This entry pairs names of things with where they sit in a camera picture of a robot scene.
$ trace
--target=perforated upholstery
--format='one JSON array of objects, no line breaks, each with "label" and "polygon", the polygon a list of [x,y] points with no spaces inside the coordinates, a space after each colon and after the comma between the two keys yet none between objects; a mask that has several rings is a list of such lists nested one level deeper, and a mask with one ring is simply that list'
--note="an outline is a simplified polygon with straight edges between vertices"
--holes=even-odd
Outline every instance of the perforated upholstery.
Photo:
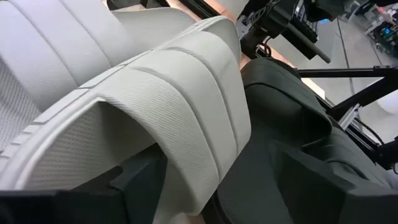
[{"label": "perforated upholstery", "polygon": [[42,113],[4,151],[0,189],[71,189],[157,142],[169,164],[154,223],[167,223],[202,210],[250,129],[236,56],[217,35],[186,32]]},{"label": "perforated upholstery", "polygon": [[[237,40],[233,23],[223,17],[195,24],[184,12],[164,8],[119,19],[97,0],[0,1],[0,151],[60,98],[158,44],[209,27]],[[240,58],[239,42],[230,40]]]}]

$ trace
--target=black cable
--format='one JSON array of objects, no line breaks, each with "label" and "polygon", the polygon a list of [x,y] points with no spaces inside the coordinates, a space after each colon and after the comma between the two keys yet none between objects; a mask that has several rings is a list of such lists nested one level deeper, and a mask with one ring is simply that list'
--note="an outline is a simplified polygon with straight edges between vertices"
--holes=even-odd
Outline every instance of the black cable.
[{"label": "black cable", "polygon": [[361,124],[364,128],[366,128],[370,133],[373,134],[374,137],[377,138],[377,140],[379,140],[379,142],[384,145],[384,141],[380,138],[380,136],[378,134],[376,134],[375,131],[373,131],[368,125],[366,125],[365,123],[363,123],[360,119],[355,119],[359,124]]}]

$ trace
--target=wire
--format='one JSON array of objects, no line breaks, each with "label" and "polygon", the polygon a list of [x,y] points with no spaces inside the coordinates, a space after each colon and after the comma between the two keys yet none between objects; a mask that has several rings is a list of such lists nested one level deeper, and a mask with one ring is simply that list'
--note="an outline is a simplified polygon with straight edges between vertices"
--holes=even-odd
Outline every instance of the wire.
[{"label": "wire", "polygon": [[370,133],[373,134],[374,137],[377,138],[377,140],[379,140],[379,142],[384,145],[384,141],[380,138],[380,136],[378,134],[376,134],[375,131],[373,131],[368,125],[366,125],[365,123],[363,123],[360,119],[355,119],[359,124],[361,124],[364,128],[366,128]]},{"label": "wire", "polygon": [[266,39],[266,41],[264,42],[264,45],[267,45],[268,40],[271,40],[271,37],[268,37],[268,38]]}]

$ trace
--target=textured fabric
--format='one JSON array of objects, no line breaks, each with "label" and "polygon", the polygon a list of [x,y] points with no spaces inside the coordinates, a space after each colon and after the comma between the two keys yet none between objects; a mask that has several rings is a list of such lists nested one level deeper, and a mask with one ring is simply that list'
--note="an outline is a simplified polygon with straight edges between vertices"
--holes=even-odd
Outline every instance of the textured fabric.
[{"label": "textured fabric", "polygon": [[[5,151],[10,156],[0,158],[4,166],[0,189],[76,187],[146,146],[137,143],[152,143],[144,141],[146,135],[139,134],[139,126],[169,160],[154,223],[167,223],[181,212],[199,214],[237,155],[224,96],[209,70],[215,65],[205,65],[197,58],[201,45],[208,43],[199,41],[203,34],[215,37],[210,40],[214,44],[224,44],[206,32],[186,34],[182,43],[187,38],[197,43],[190,49],[192,53],[162,46],[97,76],[54,104],[13,140]],[[223,60],[235,64],[226,45],[205,56],[218,54],[229,55]],[[237,65],[236,70],[225,73],[211,70],[220,71],[216,74],[225,79],[240,77]],[[238,93],[242,89],[236,85]],[[246,110],[247,114],[245,106],[230,113],[244,114]],[[130,119],[139,125],[128,126]],[[249,121],[244,116],[239,119]],[[220,132],[222,139],[217,139]]]},{"label": "textured fabric", "polygon": [[21,84],[0,61],[0,150],[39,114]]},{"label": "textured fabric", "polygon": [[[111,68],[98,44],[59,0],[9,2],[18,8],[54,49],[78,85]],[[68,29],[60,32],[59,27]]]},{"label": "textured fabric", "polygon": [[78,86],[57,53],[8,1],[0,1],[0,29],[0,57],[39,110]]},{"label": "textured fabric", "polygon": [[[194,39],[202,39],[199,33],[192,35],[196,37]],[[218,45],[222,44],[222,40],[206,43]],[[236,159],[237,146],[223,95],[213,75],[195,57],[175,50],[160,50],[156,54],[139,58],[127,67],[151,73],[167,81],[185,97],[203,130],[221,181]]]},{"label": "textured fabric", "polygon": [[239,65],[235,60],[231,60],[234,56],[231,54],[230,48],[225,42],[220,42],[220,38],[216,35],[207,32],[195,32],[192,35],[206,42],[205,47],[199,47],[196,42],[197,39],[191,38],[191,35],[187,34],[177,41],[167,44],[164,48],[194,56],[211,72],[223,95],[236,139],[237,153],[239,154],[250,138],[249,114],[242,88]]},{"label": "textured fabric", "polygon": [[25,189],[72,189],[118,166],[154,140],[126,113],[99,103],[46,150]]}]

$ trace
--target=car seat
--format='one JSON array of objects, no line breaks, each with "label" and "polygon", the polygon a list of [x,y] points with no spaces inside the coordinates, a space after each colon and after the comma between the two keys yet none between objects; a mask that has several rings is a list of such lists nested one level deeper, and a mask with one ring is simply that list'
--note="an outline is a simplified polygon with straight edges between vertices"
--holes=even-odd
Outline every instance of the car seat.
[{"label": "car seat", "polygon": [[251,131],[229,19],[148,48],[95,0],[1,1],[0,18],[1,190],[81,189],[157,144],[150,222],[201,212]]},{"label": "car seat", "polygon": [[292,69],[243,69],[251,138],[203,211],[212,223],[396,223],[397,191]]}]

